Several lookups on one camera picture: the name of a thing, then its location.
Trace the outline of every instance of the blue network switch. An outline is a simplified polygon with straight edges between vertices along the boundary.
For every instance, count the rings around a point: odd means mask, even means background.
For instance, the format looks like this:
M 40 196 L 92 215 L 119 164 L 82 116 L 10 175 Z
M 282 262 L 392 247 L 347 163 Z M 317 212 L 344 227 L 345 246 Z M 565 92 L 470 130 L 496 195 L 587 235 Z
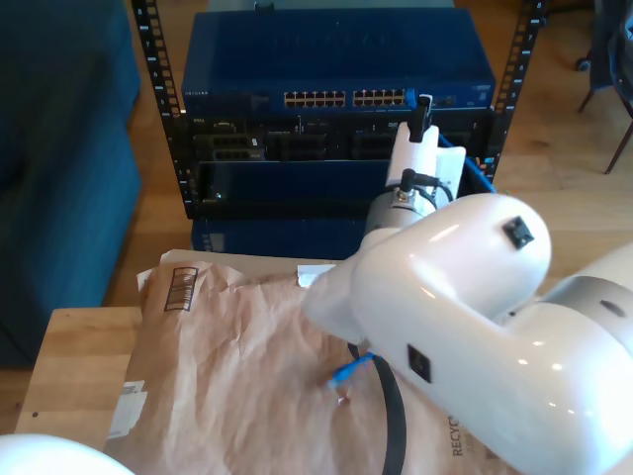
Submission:
M 200 13 L 182 85 L 187 115 L 271 117 L 489 108 L 495 77 L 467 10 Z

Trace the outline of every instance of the blue couch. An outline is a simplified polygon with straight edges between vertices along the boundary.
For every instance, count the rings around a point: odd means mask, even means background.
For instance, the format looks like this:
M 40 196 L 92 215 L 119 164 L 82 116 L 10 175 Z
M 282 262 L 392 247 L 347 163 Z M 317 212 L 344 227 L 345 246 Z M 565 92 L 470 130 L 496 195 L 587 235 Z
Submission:
M 140 81 L 123 0 L 0 3 L 0 365 L 31 365 L 54 309 L 107 290 L 140 187 Z

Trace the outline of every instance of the blue cable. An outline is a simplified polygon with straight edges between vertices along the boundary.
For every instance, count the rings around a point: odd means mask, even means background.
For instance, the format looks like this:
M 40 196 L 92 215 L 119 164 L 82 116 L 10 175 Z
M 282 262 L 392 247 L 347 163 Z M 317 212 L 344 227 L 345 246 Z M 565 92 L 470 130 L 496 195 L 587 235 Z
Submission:
M 439 139 L 444 144 L 444 146 L 455 146 L 441 134 L 439 135 Z M 491 193 L 497 192 L 497 189 L 495 188 L 495 186 L 493 186 L 493 183 L 491 183 L 491 180 L 489 180 L 488 177 L 484 173 L 482 173 L 482 170 L 479 169 L 479 166 L 477 166 L 477 163 L 473 161 L 473 158 L 471 156 L 466 155 L 466 166 L 468 166 L 471 169 L 471 171 L 475 172 L 475 174 L 479 177 L 480 181 Z
M 351 363 L 347 363 L 342 365 L 336 371 L 332 373 L 332 379 L 330 379 L 327 384 L 330 388 L 337 388 L 341 384 L 347 382 L 354 372 L 358 369 L 358 367 L 362 364 L 364 365 L 367 361 L 370 361 L 375 356 L 374 353 L 368 352 L 364 356 L 358 358 Z

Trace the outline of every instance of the black rack frame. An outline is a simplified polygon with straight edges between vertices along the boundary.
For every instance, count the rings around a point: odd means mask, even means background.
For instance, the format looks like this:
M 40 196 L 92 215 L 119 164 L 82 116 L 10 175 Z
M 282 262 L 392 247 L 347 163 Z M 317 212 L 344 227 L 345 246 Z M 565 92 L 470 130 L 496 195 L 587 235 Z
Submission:
M 185 116 L 186 112 L 181 110 L 178 102 L 156 0 L 131 0 L 131 2 L 185 212 L 189 219 L 198 220 L 201 218 L 201 203 L 198 200 L 193 173 L 192 137 Z M 525 74 L 536 44 L 536 37 L 543 25 L 546 6 L 546 0 L 522 0 L 497 94 L 493 124 L 489 130 L 483 132 L 489 134 L 484 140 L 485 152 L 483 156 L 476 156 L 482 171 L 491 180 L 495 178 L 505 139 L 516 111 L 518 97 L 525 83 Z

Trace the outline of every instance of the wooden floor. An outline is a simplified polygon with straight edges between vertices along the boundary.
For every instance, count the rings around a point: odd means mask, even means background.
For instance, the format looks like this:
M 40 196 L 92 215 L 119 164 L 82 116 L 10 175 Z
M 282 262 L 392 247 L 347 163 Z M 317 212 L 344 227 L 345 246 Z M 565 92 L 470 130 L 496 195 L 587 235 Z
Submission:
M 456 3 L 471 9 L 495 73 L 501 76 L 517 3 Z M 158 2 L 177 84 L 193 11 L 204 11 L 205 4 Z M 551 18 L 542 30 L 495 179 L 499 190 L 529 203 L 549 226 L 554 258 L 544 288 L 633 240 L 633 144 L 611 175 L 602 174 L 630 120 L 611 90 L 596 94 L 582 115 L 576 112 L 588 91 L 588 75 L 575 72 L 574 62 L 588 50 L 590 22 L 590 13 L 566 14 Z M 135 39 L 137 53 L 139 48 Z M 144 61 L 137 57 L 143 87 L 130 135 L 144 190 L 112 279 L 109 306 L 136 305 L 136 275 L 154 266 L 163 252 L 189 247 L 191 225 Z M 13 430 L 28 380 L 28 372 L 0 372 L 0 433 Z

